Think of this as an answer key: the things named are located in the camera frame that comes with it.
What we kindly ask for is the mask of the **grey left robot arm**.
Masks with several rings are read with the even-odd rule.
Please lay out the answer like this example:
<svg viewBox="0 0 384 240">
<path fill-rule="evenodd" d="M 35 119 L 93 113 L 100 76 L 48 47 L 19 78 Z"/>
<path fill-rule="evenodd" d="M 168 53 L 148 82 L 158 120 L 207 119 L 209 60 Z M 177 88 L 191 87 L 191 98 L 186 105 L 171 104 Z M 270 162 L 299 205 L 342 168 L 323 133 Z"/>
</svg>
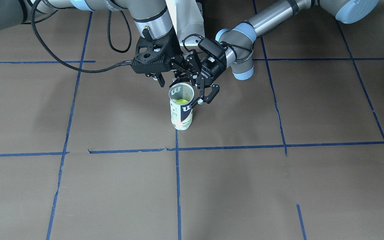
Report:
<svg viewBox="0 0 384 240">
<path fill-rule="evenodd" d="M 191 108 L 197 104 L 210 103 L 220 87 L 215 80 L 231 68 L 238 80 L 247 80 L 254 73 L 252 61 L 253 44 L 259 37 L 275 29 L 288 18 L 313 6 L 320 6 L 342 23 L 355 23 L 367 16 L 378 4 L 377 0 L 279 0 L 233 29 L 221 29 L 215 40 L 198 35 L 198 47 L 206 53 L 199 61 L 201 68 L 197 77 L 185 73 L 176 76 L 170 85 L 169 97 L 180 99 L 183 87 L 199 89 L 199 96 L 189 97 Z"/>
</svg>

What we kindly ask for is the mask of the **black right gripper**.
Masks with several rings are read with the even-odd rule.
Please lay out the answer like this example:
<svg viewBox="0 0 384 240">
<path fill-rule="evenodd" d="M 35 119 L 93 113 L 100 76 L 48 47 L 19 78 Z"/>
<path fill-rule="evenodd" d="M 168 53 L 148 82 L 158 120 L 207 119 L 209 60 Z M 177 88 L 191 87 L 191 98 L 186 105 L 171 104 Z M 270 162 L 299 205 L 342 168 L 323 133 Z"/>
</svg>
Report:
<svg viewBox="0 0 384 240">
<path fill-rule="evenodd" d="M 170 29 L 165 36 L 160 38 L 160 44 L 162 46 L 160 60 L 163 67 L 171 67 L 170 60 L 174 58 L 174 70 L 198 71 L 200 74 L 201 61 L 198 57 L 198 52 L 190 50 L 187 53 L 183 53 L 174 28 Z M 162 73 L 154 73 L 154 80 L 159 83 L 160 87 L 164 88 L 165 79 Z"/>
</svg>

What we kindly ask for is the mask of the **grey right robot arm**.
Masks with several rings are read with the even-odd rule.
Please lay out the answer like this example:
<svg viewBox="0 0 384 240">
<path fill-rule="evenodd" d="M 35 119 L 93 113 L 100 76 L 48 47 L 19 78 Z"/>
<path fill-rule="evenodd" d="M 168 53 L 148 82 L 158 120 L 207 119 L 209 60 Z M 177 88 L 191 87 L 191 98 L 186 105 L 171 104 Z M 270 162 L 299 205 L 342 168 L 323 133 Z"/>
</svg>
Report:
<svg viewBox="0 0 384 240">
<path fill-rule="evenodd" d="M 133 59 L 100 70 L 86 70 L 56 56 L 38 33 L 37 24 L 62 11 L 129 12 L 140 34 Z M 38 41 L 55 61 L 80 72 L 102 73 L 131 66 L 135 73 L 154 78 L 163 87 L 164 72 L 173 71 L 175 79 L 194 83 L 202 69 L 195 50 L 181 50 L 166 0 L 0 0 L 0 30 L 25 23 L 31 24 Z"/>
</svg>

